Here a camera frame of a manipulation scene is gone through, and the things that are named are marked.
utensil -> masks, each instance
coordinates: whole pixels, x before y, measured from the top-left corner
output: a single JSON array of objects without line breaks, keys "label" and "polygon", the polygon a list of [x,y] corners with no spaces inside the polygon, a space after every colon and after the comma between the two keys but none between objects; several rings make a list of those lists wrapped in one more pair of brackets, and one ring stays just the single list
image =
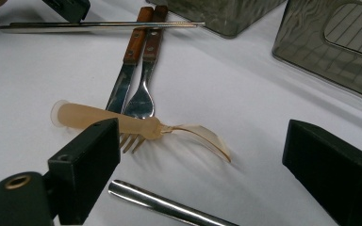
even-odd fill
[{"label": "utensil", "polygon": [[237,225],[120,180],[110,183],[108,193],[189,225]]},{"label": "utensil", "polygon": [[118,119],[120,133],[136,135],[144,139],[158,139],[173,131],[188,132],[190,135],[197,137],[198,141],[211,152],[231,162],[230,153],[222,139],[201,125],[182,124],[170,126],[161,123],[156,117],[149,117],[144,120],[136,119],[91,106],[71,104],[66,101],[57,102],[51,111],[51,120],[54,125],[77,129],[85,129],[93,123],[112,118]]},{"label": "utensil", "polygon": [[[161,23],[166,20],[168,9],[165,6],[155,7],[153,22]],[[148,86],[151,80],[154,67],[157,62],[158,52],[160,49],[160,43],[163,38],[163,29],[149,30],[148,37],[146,39],[145,48],[142,55],[142,74],[140,77],[140,85],[134,96],[128,102],[127,107],[124,110],[124,114],[138,119],[145,119],[152,117],[155,114],[155,106],[152,96],[149,93]],[[128,140],[127,146],[123,149],[126,153],[138,140],[138,143],[134,147],[133,151],[144,141],[143,137],[134,136],[122,136],[120,146],[123,146]]]},{"label": "utensil", "polygon": [[[140,9],[138,22],[149,22],[152,20],[154,9],[145,7]],[[125,55],[123,58],[123,66],[117,77],[116,83],[111,91],[107,102],[106,110],[122,113],[126,95],[130,88],[131,78],[140,61],[140,52],[145,43],[146,29],[134,29],[131,34]]]},{"label": "utensil", "polygon": [[129,29],[197,28],[201,22],[96,22],[96,23],[11,23],[0,26],[4,33],[68,33]]}]

metal rod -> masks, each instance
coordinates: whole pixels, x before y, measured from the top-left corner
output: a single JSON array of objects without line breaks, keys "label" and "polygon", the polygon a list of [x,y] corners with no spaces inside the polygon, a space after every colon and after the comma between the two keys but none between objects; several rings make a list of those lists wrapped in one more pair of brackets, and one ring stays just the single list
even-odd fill
[{"label": "metal rod", "polygon": [[152,192],[130,185],[127,182],[119,180],[112,181],[108,187],[108,193],[150,210],[157,211],[168,217],[178,219],[189,225],[238,226],[237,224],[160,197]]},{"label": "metal rod", "polygon": [[0,26],[5,33],[67,33],[87,31],[159,29],[159,28],[196,28],[205,25],[201,22],[108,22],[108,23],[11,23]]}]

white surface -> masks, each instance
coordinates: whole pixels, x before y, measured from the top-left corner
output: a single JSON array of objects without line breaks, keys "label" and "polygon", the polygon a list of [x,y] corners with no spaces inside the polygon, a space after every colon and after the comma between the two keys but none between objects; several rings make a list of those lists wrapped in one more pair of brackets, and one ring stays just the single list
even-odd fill
[{"label": "white surface", "polygon": [[[135,21],[142,6],[142,0],[93,0],[86,21]],[[288,121],[317,124],[362,150],[362,99],[272,57],[284,7],[233,40],[203,29],[164,35],[151,83],[156,115],[213,130],[231,149],[232,164],[167,135],[122,154],[111,179],[240,225],[336,225],[281,163]],[[0,8],[0,25],[39,21],[63,20],[42,1]],[[27,170],[45,173],[47,159],[79,133],[51,123],[56,101],[105,108],[129,35],[0,32],[0,181]],[[85,225],[184,224],[105,189]]]}]

plastic container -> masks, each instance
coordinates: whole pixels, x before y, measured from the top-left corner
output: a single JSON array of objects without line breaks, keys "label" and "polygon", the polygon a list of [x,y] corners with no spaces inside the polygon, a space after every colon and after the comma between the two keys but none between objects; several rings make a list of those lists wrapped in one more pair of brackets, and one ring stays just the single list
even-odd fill
[{"label": "plastic container", "polygon": [[146,0],[232,39],[285,0]]},{"label": "plastic container", "polygon": [[362,1],[289,0],[272,52],[362,97]]}]

wooden-handled knife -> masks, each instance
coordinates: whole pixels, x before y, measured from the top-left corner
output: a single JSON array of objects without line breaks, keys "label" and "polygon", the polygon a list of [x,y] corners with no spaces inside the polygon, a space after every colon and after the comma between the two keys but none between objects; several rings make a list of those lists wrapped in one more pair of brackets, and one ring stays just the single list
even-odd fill
[{"label": "wooden-handled knife", "polygon": [[[153,14],[153,8],[141,8],[137,21],[150,22]],[[131,84],[131,78],[137,68],[138,62],[140,61],[140,53],[145,42],[146,32],[146,29],[134,29],[131,34],[131,38],[123,58],[122,69],[120,70],[113,91],[111,91],[107,102],[106,110],[108,111],[120,114],[123,112],[125,98]]]}]

